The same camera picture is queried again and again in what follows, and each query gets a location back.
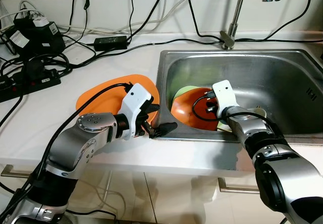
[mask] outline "white countertop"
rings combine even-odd
[[[149,38],[133,41],[133,46],[148,42]],[[159,36],[158,41],[169,40]],[[316,60],[322,53],[322,44],[282,42],[237,43],[235,49],[304,49]],[[116,57],[104,58],[75,69],[62,78],[62,83],[24,97],[19,109],[0,129],[0,164],[37,165],[43,151],[59,125],[75,111],[78,97],[88,89],[110,79],[130,74],[142,74],[153,82],[157,78],[159,55],[162,50],[221,49],[220,45],[200,45],[177,42],[148,46]],[[71,63],[80,63],[91,52],[76,46],[66,55]],[[0,103],[0,118],[17,99]],[[150,140],[147,136],[129,141],[116,140],[92,160],[94,167],[104,166],[112,170],[163,172],[194,175],[218,175],[238,177],[251,171],[251,161],[241,151],[228,161],[219,163],[214,159],[222,154],[223,142],[194,142]],[[296,146],[293,148],[312,161],[323,173],[323,148],[319,146]]]

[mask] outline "drawer handle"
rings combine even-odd
[[[259,194],[258,189],[227,187],[226,180],[224,178],[218,178],[218,183],[220,192],[223,193]]]
[[[1,172],[2,177],[11,177],[11,178],[22,178],[27,179],[31,173],[16,173],[11,172],[11,170],[14,168],[13,165],[7,164],[4,168],[4,170]]]

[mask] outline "power adapter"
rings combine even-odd
[[[127,49],[127,44],[127,36],[112,36],[96,38],[91,45],[95,51],[108,51]]]

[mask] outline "stainless steel sink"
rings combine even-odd
[[[182,87],[211,87],[228,79],[238,103],[261,106],[293,143],[323,143],[323,69],[303,50],[162,51],[157,75],[158,123],[177,122],[177,140],[237,141],[231,133],[191,128],[171,104]]]

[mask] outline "orange bowl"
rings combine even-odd
[[[95,86],[94,88],[84,92],[76,102],[76,109],[81,107],[87,100],[89,100],[93,95],[97,92],[107,88],[110,85],[117,84],[117,83],[129,83],[132,84],[139,83],[141,84],[152,96],[154,104],[159,104],[159,93],[155,86],[155,84],[146,76],[133,74],[124,76],[121,78],[112,79],[102,83],[100,85]],[[95,99],[91,104],[89,104],[81,113],[80,115],[86,113],[104,113],[104,112],[111,112],[112,114],[117,114],[121,108],[121,103],[123,98],[126,96],[126,91],[123,87],[113,88],[102,95],[100,95],[97,99]],[[156,116],[157,112],[153,112],[148,114],[148,122],[151,121]]]
[[[201,96],[204,96],[204,93],[210,91],[209,88],[197,88],[187,91],[186,93],[178,96],[172,105],[171,113],[178,119],[181,123],[202,130],[216,131],[218,122],[207,122],[197,118],[192,112],[193,103]],[[213,113],[206,113],[206,98],[200,100],[195,106],[195,112],[206,119],[216,119],[216,116]],[[216,104],[217,99],[213,98],[208,100]]]

